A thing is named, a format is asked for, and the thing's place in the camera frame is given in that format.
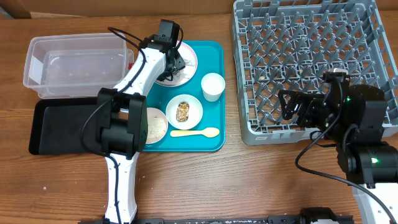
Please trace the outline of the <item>white paper cup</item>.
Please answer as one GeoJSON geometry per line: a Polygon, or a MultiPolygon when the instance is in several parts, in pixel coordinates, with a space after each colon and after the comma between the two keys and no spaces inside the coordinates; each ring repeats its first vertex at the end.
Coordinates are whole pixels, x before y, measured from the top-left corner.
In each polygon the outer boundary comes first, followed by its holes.
{"type": "Polygon", "coordinates": [[[208,73],[201,80],[203,96],[207,101],[217,101],[225,89],[225,80],[218,73],[208,73]]]}

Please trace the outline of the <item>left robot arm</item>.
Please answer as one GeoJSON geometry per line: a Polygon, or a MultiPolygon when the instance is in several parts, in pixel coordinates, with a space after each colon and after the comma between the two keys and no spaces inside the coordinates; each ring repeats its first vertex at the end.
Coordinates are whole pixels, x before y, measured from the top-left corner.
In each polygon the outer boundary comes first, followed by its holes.
{"type": "Polygon", "coordinates": [[[108,166],[109,195],[104,223],[133,223],[136,165],[148,135],[147,95],[156,80],[165,80],[184,68],[181,41],[163,37],[145,39],[135,64],[112,89],[97,96],[96,140],[108,166]]]}

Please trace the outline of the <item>small white bowl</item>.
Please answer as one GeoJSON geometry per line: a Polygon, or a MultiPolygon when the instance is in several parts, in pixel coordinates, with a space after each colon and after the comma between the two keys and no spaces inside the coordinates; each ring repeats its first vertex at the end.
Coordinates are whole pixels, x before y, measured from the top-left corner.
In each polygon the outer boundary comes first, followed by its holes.
{"type": "Polygon", "coordinates": [[[192,95],[178,95],[172,98],[165,110],[169,123],[176,129],[188,130],[194,128],[203,117],[203,107],[198,99],[192,95]],[[184,111],[185,121],[177,119],[177,113],[184,111]]]}

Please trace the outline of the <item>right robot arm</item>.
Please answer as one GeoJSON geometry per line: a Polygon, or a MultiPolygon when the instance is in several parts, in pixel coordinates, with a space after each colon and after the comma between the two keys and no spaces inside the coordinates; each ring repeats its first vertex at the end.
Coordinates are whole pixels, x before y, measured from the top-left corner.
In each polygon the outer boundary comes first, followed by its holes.
{"type": "Polygon", "coordinates": [[[382,140],[387,108],[383,92],[369,85],[332,82],[325,95],[281,90],[278,97],[284,119],[297,114],[300,127],[317,127],[321,138],[334,142],[346,176],[301,166],[302,153],[296,167],[352,187],[364,223],[397,223],[397,149],[382,140]]]}

